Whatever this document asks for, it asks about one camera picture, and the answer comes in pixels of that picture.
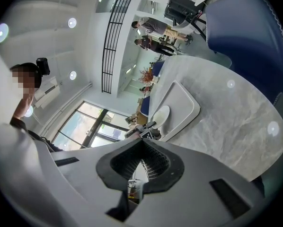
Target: blue leather chair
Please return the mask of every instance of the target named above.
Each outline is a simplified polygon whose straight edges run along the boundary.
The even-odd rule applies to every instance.
[[[207,45],[272,104],[283,93],[283,28],[265,0],[218,0],[206,8]]]
[[[164,63],[165,63],[165,61],[159,61],[159,62],[153,64],[153,66],[152,66],[153,67],[152,68],[153,76],[156,76],[156,77],[159,76],[159,72],[160,72],[162,66],[164,65]]]
[[[150,96],[145,97],[141,103],[141,113],[146,117],[149,116]]]

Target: window frame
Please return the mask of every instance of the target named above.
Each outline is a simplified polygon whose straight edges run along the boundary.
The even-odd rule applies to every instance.
[[[90,115],[88,115],[88,114],[86,114],[86,113],[83,113],[83,112],[79,111],[79,108],[80,108],[83,104],[88,104],[88,105],[91,105],[91,106],[100,108],[100,109],[102,109],[103,111],[100,113],[100,115],[98,116],[98,118],[95,118],[95,117],[93,117],[93,116],[90,116]],[[82,114],[82,115],[84,115],[84,116],[86,116],[86,117],[89,117],[89,118],[95,120],[94,124],[92,125],[92,127],[91,127],[90,130],[89,130],[89,133],[91,132],[91,134],[90,134],[90,135],[86,135],[86,137],[85,137],[85,139],[84,139],[84,141],[83,141],[82,144],[78,143],[77,141],[71,139],[69,136],[67,136],[67,135],[65,135],[64,133],[62,133],[63,127],[67,124],[67,122],[70,120],[70,118],[71,118],[76,112],[78,112],[78,113],[80,113],[80,114]],[[121,140],[119,140],[119,139],[115,139],[115,138],[112,138],[112,137],[110,137],[110,136],[107,136],[107,135],[98,133],[98,130],[100,129],[100,127],[102,126],[102,124],[107,125],[107,126],[110,126],[110,127],[112,127],[112,128],[115,128],[115,129],[117,129],[117,130],[121,130],[121,131],[125,131],[125,132],[128,132],[128,131],[129,131],[129,129],[123,128],[123,127],[121,127],[121,126],[118,126],[118,125],[115,125],[115,124],[112,124],[112,123],[109,123],[109,122],[105,122],[105,121],[104,121],[104,117],[106,116],[106,114],[107,114],[108,112],[114,113],[113,111],[110,111],[110,110],[107,110],[107,109],[98,107],[98,106],[96,106],[96,105],[90,104],[90,103],[88,103],[88,102],[86,102],[86,101],[83,101],[83,102],[73,111],[73,113],[66,119],[66,121],[62,124],[62,126],[59,128],[59,130],[57,131],[56,135],[54,136],[54,138],[53,138],[53,140],[52,140],[53,144],[54,144],[54,141],[55,141],[55,139],[56,139],[56,137],[58,136],[59,133],[62,134],[63,136],[65,136],[65,137],[67,137],[68,139],[72,140],[73,142],[79,144],[79,145],[80,145],[80,149],[91,148],[91,145],[92,145],[92,143],[93,143],[95,137],[99,137],[99,138],[101,138],[101,139],[103,139],[103,140],[108,140],[108,141],[110,141],[110,142],[112,142],[112,143],[121,141]]]

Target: marble tabletop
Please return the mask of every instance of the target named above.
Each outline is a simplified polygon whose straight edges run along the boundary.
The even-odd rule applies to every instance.
[[[201,58],[167,58],[150,95],[149,119],[174,80],[201,110],[169,143],[211,155],[249,181],[283,153],[283,120],[268,99],[240,75]]]

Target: black metal railing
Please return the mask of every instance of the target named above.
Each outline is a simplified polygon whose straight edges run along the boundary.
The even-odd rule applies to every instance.
[[[102,92],[111,93],[118,37],[130,2],[131,0],[115,0],[111,11],[103,50]]]

